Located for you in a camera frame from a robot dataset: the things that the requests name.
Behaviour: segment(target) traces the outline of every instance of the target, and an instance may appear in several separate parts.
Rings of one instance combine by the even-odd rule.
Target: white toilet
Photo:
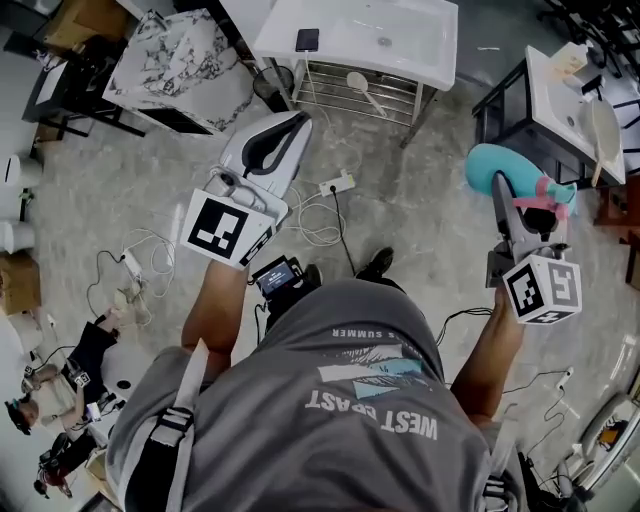
[[[32,188],[42,179],[42,165],[27,155],[11,155],[1,182],[8,187]]]
[[[0,221],[0,251],[9,254],[30,249],[36,243],[36,233],[26,222]]]

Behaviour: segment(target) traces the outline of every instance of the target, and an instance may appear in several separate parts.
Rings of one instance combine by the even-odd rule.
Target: marble cabinet
[[[226,137],[270,113],[205,9],[164,19],[147,13],[103,97],[181,133]]]

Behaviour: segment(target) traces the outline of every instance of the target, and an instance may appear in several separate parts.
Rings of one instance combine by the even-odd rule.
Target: black shoe
[[[358,275],[366,274],[368,276],[382,277],[382,275],[389,270],[393,263],[394,251],[391,247],[385,247],[380,249],[373,255],[371,262],[364,267]]]
[[[304,269],[304,274],[302,274],[302,278],[315,287],[322,286],[322,272],[320,272],[318,265],[314,265],[313,263],[307,265],[307,268]]]

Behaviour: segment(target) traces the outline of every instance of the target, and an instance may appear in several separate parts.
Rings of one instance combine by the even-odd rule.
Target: gray t-shirt
[[[107,453],[116,484],[134,433],[172,405],[188,359],[162,352],[120,413]],[[443,385],[420,310],[394,288],[339,281],[205,379],[183,510],[472,511],[489,460]]]

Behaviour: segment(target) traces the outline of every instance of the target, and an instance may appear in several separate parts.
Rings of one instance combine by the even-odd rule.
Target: wall
[[[95,494],[84,471],[77,472],[71,485],[73,499],[64,497],[57,489],[50,489],[46,500],[33,489],[38,468],[38,457],[51,448],[53,438],[43,429],[32,429],[24,436],[15,428],[6,414],[4,402],[21,396],[20,381],[25,361],[14,340],[7,317],[0,314],[0,489],[6,495],[10,511],[15,512],[70,512],[79,510]],[[71,475],[68,482],[75,478]]]
[[[3,52],[11,31],[0,27],[0,171],[4,179],[7,159],[17,151],[28,151],[37,126],[21,121],[31,89],[40,73],[40,64]],[[17,219],[20,213],[19,191],[0,186],[0,219]]]

